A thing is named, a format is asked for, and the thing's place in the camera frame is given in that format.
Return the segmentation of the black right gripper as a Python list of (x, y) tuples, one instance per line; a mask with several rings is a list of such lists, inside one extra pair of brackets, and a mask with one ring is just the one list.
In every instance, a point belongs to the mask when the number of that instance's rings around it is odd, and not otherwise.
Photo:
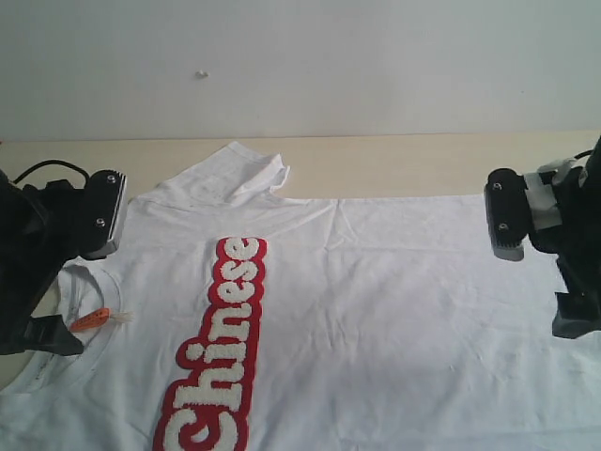
[(554, 254), (571, 293), (556, 292), (554, 336), (577, 339), (600, 330), (600, 145), (542, 171), (553, 205), (531, 234), (536, 250)]

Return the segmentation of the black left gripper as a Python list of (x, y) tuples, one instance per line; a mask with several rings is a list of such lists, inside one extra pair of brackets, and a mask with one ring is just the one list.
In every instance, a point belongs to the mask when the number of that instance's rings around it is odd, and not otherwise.
[[(90, 179), (83, 172), (85, 184)], [(76, 237), (84, 187), (65, 179), (22, 188), (1, 174), (1, 353), (27, 350), (79, 355), (84, 344), (60, 315), (34, 310), (65, 263), (79, 255)]]

